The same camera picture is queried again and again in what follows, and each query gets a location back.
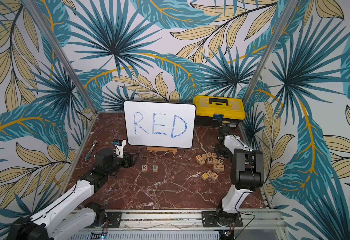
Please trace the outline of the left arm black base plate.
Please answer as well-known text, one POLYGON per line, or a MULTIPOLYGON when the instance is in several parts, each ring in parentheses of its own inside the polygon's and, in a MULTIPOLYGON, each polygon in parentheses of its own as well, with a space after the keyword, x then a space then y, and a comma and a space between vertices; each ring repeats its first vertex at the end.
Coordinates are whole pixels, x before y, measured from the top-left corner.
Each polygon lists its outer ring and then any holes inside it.
POLYGON ((120 227, 122 220, 122 212, 104 212, 100 214, 100 228, 117 229, 120 227))

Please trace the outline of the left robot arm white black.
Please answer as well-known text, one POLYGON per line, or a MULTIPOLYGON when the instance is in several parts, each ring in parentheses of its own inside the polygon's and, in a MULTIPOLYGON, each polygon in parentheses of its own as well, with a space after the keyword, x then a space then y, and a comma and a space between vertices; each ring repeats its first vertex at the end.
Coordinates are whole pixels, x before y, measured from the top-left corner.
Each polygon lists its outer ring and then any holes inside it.
POLYGON ((72 215, 85 200, 100 190, 120 169, 132 168, 139 153, 115 152, 105 148, 98 152, 95 163, 74 186, 56 201, 30 217, 20 217, 9 228, 9 240, 67 240, 86 227, 105 230, 111 221, 104 206, 90 202, 72 215))

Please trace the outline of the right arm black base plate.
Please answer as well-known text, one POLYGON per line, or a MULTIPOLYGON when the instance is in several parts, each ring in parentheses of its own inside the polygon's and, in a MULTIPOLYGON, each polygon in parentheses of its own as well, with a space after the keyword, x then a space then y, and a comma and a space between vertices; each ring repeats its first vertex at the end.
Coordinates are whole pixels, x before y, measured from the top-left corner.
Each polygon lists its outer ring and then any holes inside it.
POLYGON ((239 213, 229 214, 217 211, 202 211, 202 223, 204 228, 242 227, 243 222, 239 213))

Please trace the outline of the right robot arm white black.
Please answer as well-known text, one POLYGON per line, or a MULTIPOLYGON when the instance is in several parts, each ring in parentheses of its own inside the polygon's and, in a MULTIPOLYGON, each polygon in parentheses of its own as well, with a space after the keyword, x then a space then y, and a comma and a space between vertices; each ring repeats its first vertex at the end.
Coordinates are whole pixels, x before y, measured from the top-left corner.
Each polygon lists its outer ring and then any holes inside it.
POLYGON ((215 153, 231 160, 231 186, 219 202, 215 221, 225 227, 234 224, 240 217, 239 208, 245 199, 264 184, 264 157, 254 150, 228 126, 220 126, 215 153))

